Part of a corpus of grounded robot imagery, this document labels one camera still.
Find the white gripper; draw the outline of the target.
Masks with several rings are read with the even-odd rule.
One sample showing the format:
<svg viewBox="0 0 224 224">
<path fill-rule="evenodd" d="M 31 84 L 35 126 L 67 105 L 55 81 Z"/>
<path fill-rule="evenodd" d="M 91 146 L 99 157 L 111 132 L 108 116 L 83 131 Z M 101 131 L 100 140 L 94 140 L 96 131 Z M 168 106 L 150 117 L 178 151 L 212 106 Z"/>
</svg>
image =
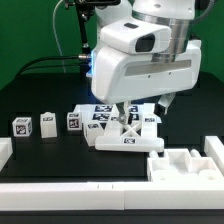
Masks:
<svg viewBox="0 0 224 224">
<path fill-rule="evenodd" d="M 122 125 L 130 123 L 132 100 L 162 95 L 158 104 L 167 114 L 175 92 L 191 89 L 197 82 L 200 47 L 200 40 L 190 40 L 186 51 L 174 62 L 154 63 L 151 54 L 128 55 L 104 46 L 95 59 L 92 93 L 105 104 L 117 103 L 118 121 Z"/>
</svg>

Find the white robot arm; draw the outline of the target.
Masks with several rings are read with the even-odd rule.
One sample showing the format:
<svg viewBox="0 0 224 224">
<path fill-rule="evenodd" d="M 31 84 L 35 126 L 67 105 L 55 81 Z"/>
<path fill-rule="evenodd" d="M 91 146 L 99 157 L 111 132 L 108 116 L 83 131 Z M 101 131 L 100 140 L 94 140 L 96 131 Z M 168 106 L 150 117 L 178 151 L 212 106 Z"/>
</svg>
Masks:
<svg viewBox="0 0 224 224">
<path fill-rule="evenodd" d="M 114 104 L 118 121 L 131 121 L 133 100 L 175 94 L 198 80 L 201 41 L 189 35 L 218 0 L 121 0 L 98 9 L 98 41 L 91 52 L 91 90 L 105 104 Z"/>
</svg>

